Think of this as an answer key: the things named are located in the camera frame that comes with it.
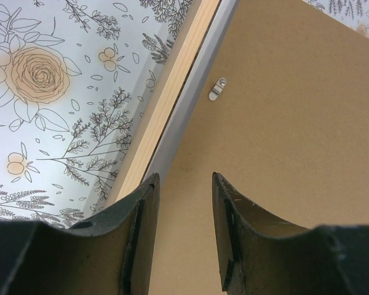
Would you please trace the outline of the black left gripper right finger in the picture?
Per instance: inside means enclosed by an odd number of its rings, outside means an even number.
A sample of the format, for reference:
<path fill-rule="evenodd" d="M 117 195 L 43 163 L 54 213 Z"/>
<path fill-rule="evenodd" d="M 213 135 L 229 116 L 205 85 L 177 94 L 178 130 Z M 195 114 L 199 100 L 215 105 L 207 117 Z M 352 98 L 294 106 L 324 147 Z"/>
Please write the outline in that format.
<path fill-rule="evenodd" d="M 369 294 L 369 225 L 288 222 L 212 175 L 221 288 L 228 294 Z"/>

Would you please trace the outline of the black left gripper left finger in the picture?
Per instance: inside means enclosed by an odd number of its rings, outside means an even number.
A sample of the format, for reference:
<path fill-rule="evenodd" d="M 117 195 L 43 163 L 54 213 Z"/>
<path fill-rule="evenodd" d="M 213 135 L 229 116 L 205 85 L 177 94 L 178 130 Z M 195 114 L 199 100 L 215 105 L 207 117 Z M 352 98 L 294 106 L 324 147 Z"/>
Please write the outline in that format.
<path fill-rule="evenodd" d="M 147 294 L 160 177 L 69 229 L 0 221 L 0 294 Z"/>

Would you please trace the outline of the brown cardboard backing board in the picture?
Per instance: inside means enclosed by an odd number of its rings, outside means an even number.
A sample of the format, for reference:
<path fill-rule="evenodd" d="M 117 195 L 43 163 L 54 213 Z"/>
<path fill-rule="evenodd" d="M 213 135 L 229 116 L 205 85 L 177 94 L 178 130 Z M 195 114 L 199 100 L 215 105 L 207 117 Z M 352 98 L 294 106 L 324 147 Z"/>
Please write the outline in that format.
<path fill-rule="evenodd" d="M 301 227 L 369 225 L 364 33 L 303 1 L 239 1 L 162 185 L 151 294 L 228 294 L 214 173 Z"/>

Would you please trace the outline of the light wooden picture frame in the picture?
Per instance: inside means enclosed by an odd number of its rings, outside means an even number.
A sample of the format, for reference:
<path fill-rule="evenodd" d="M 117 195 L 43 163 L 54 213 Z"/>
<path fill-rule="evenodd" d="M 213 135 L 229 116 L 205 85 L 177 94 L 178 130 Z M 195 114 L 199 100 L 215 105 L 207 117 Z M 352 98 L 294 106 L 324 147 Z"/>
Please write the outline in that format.
<path fill-rule="evenodd" d="M 105 207 L 142 182 L 220 2 L 193 1 L 114 181 Z"/>

